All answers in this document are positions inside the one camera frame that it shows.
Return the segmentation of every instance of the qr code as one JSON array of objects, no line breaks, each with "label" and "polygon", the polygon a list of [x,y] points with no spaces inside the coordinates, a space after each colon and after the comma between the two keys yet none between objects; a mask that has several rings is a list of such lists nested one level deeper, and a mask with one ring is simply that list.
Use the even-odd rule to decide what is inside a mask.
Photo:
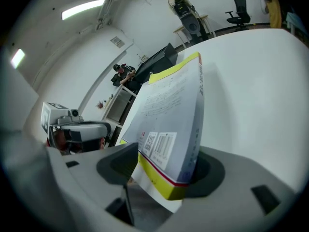
[{"label": "qr code", "polygon": [[143,152],[146,153],[147,156],[150,155],[150,151],[152,149],[152,146],[155,143],[155,138],[156,138],[157,134],[158,134],[157,132],[150,132],[148,137],[147,137],[145,146],[143,148]]}]

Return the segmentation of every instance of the chair armrest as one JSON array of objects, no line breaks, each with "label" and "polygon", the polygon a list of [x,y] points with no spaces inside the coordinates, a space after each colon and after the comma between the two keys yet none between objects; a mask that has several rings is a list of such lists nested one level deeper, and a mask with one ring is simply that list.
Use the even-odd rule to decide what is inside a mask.
[{"label": "chair armrest", "polygon": [[228,11],[228,12],[226,12],[226,14],[230,14],[230,16],[233,18],[232,12],[233,11]]}]

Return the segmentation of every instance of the beige shirt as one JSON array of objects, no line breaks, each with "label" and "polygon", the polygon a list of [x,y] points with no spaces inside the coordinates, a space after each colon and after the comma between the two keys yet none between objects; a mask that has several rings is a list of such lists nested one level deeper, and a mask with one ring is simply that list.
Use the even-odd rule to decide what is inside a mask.
[{"label": "beige shirt", "polygon": [[[188,3],[189,6],[192,6],[192,3],[189,0],[185,0],[185,1]],[[177,15],[176,12],[173,9],[173,6],[175,5],[175,0],[168,0],[168,3],[169,3],[169,8],[173,11],[173,13],[175,15]]]}]

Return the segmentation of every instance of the standing person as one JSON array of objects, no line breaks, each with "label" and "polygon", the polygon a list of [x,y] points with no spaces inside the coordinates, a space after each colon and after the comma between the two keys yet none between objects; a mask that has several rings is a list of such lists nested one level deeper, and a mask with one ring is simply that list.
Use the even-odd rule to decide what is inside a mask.
[{"label": "standing person", "polygon": [[142,84],[134,79],[136,71],[132,66],[128,66],[126,64],[115,64],[113,69],[117,72],[117,74],[112,79],[114,86],[118,87],[123,84],[131,91],[140,89]]},{"label": "standing person", "polygon": [[[186,3],[187,3],[190,7],[193,7],[193,8],[194,8],[194,6],[192,5],[192,3],[191,3],[189,0],[184,0],[184,1],[186,1]],[[174,10],[175,0],[168,0],[168,2],[169,2],[169,8],[173,11],[173,13],[174,13],[175,15],[177,15],[176,12],[175,12],[175,10]],[[206,31],[205,31],[205,28],[204,28],[204,25],[203,25],[202,20],[199,18],[198,14],[197,14],[195,11],[194,11],[194,15],[195,15],[196,19],[198,20],[199,26],[200,26],[200,28],[201,28],[199,32],[200,32],[201,35],[202,35],[203,41],[208,40],[208,35],[207,35]],[[193,40],[193,42],[194,42],[195,44],[200,43],[200,40],[199,40],[199,37],[197,36],[197,34],[190,34],[190,35],[191,35],[192,40]]]}]

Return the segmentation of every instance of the office chair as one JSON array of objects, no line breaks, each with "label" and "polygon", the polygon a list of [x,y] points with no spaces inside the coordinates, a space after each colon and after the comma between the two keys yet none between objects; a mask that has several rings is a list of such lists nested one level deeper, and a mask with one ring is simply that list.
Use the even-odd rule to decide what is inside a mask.
[{"label": "office chair", "polygon": [[236,10],[237,10],[236,14],[238,16],[233,17],[232,15],[233,11],[226,12],[226,14],[231,15],[231,18],[228,18],[227,21],[232,24],[237,24],[238,28],[235,30],[236,32],[248,30],[248,28],[244,25],[244,23],[250,22],[250,16],[247,13],[246,0],[234,0],[234,1],[236,5]]}]

